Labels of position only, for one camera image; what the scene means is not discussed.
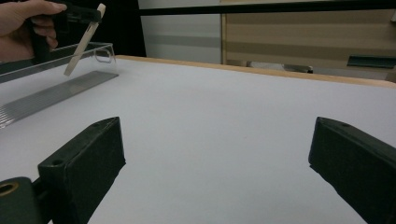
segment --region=white wall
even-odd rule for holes
[[[139,0],[140,8],[199,7],[219,0]],[[142,17],[148,57],[200,63],[221,62],[220,15]]]

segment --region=clear acrylic box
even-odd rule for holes
[[[0,64],[0,129],[118,76],[112,44],[89,43],[79,55],[78,45],[50,53],[51,60]],[[80,57],[68,77],[66,66]]]
[[[77,56],[74,54],[77,46],[78,45],[72,45],[53,50],[50,53],[51,61],[46,63],[33,64],[31,60],[15,63],[1,63],[0,83],[26,77],[49,69],[51,69],[52,73],[62,75],[64,69],[58,67],[68,64],[73,57]],[[81,73],[88,70],[114,74],[118,73],[112,44],[91,42],[80,56],[81,60],[78,62],[71,76],[81,75]]]

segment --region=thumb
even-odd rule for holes
[[[15,12],[27,19],[37,15],[53,15],[67,9],[65,4],[57,4],[43,0],[29,0],[19,2],[15,6]]]

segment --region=black object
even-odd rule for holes
[[[0,183],[1,223],[88,223],[125,164],[120,119],[94,123],[38,165]]]
[[[349,56],[347,65],[393,69],[396,66],[396,57],[351,55]]]
[[[67,5],[67,10],[51,16],[54,22],[54,26],[56,28],[56,32],[59,34],[69,34],[69,22],[88,24],[90,22],[102,21],[100,11],[96,9],[75,7],[69,2],[58,0],[52,0],[51,2]],[[37,35],[35,33],[33,29],[34,25],[30,20],[26,21],[26,25],[28,26],[30,32],[32,48],[33,52],[35,53],[35,57],[33,58],[32,63],[38,64],[50,61],[50,47],[47,44],[46,37],[42,35]]]
[[[309,163],[367,223],[396,223],[396,148],[318,118]]]
[[[50,60],[50,46],[47,44],[46,37],[35,33],[33,29],[34,25],[31,20],[27,20],[25,23],[30,33],[32,49],[35,54],[32,63],[38,64],[48,62]]]
[[[106,13],[92,37],[92,42],[113,43],[116,55],[146,57],[141,17],[135,12],[139,9],[137,0],[68,0],[68,2],[86,8],[97,8],[100,3],[104,4]],[[57,37],[59,47],[79,43],[87,30],[85,24],[70,22],[69,25],[70,34]]]
[[[393,9],[395,1],[389,0],[337,0],[317,2],[291,2],[269,4],[224,5],[210,7],[170,7],[140,9],[141,16],[188,15],[188,14],[225,14],[225,13],[270,13],[270,12],[309,12],[309,11],[346,11],[366,9]]]

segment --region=hand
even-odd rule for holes
[[[0,62],[12,62],[34,57],[25,20],[32,20],[34,30],[47,39],[50,49],[58,46],[53,21],[42,15],[66,10],[66,5],[44,0],[0,4]]]

